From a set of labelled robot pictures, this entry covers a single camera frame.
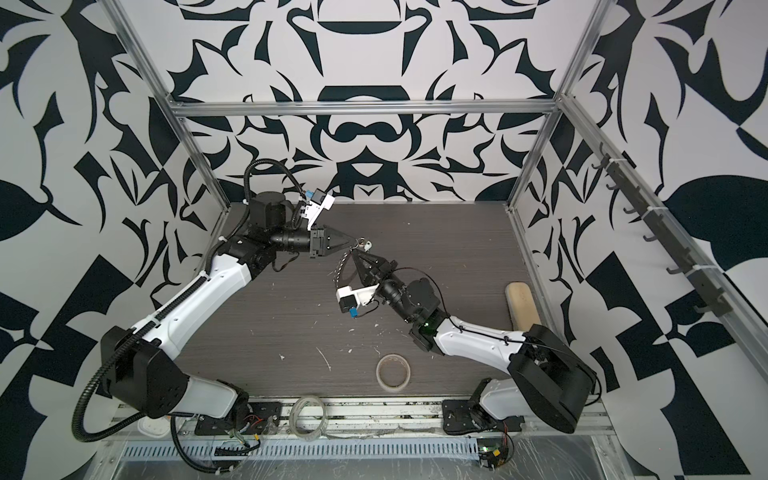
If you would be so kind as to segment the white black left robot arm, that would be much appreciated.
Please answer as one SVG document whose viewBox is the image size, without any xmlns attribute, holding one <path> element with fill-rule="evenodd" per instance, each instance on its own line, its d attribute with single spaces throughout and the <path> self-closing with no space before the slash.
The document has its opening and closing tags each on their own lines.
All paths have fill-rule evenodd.
<svg viewBox="0 0 768 480">
<path fill-rule="evenodd" d="M 243 220 L 219 239 L 203 271 L 182 291 L 133 327 L 104 335 L 97 385 L 149 418 L 191 414 L 238 421 L 247 401 L 241 389 L 186 374 L 175 360 L 227 300 L 277 268 L 279 253 L 316 258 L 352 245 L 353 237 L 317 222 L 334 203 L 320 189 L 306 192 L 297 204 L 278 192 L 250 199 Z"/>
</svg>

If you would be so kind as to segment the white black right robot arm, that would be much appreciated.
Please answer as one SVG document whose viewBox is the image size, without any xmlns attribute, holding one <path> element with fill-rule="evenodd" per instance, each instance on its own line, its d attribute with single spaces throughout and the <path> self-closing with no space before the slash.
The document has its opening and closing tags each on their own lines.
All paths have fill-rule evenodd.
<svg viewBox="0 0 768 480">
<path fill-rule="evenodd" d="M 563 433 L 575 431 L 596 373 L 553 331 L 540 324 L 526 331 L 505 331 L 472 324 L 449 314 L 428 275 L 410 283 L 397 277 L 394 261 L 351 251 L 361 285 L 337 290 L 342 311 L 352 316 L 372 301 L 389 306 L 410 326 L 409 335 L 423 351 L 479 362 L 508 374 L 505 381 L 482 386 L 474 409 L 478 420 L 502 421 L 522 398 L 544 423 Z"/>
</svg>

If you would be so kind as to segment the silver ball chain keyring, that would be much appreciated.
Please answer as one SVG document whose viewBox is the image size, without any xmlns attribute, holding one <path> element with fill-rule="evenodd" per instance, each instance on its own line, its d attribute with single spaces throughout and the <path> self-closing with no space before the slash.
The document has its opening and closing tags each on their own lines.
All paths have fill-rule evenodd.
<svg viewBox="0 0 768 480">
<path fill-rule="evenodd" d="M 340 261 L 339 261 L 339 263 L 338 263 L 338 265 L 337 265 L 337 267 L 336 267 L 336 269 L 334 271 L 333 284 L 334 284 L 334 288 L 335 289 L 339 288 L 342 272 L 343 272 L 343 270 L 344 270 L 348 260 L 350 259 L 350 256 L 356 250 L 359 250 L 359 249 L 356 248 L 354 250 L 352 250 L 352 249 L 347 250 L 342 255 L 342 257 L 341 257 L 341 259 L 340 259 Z"/>
</svg>

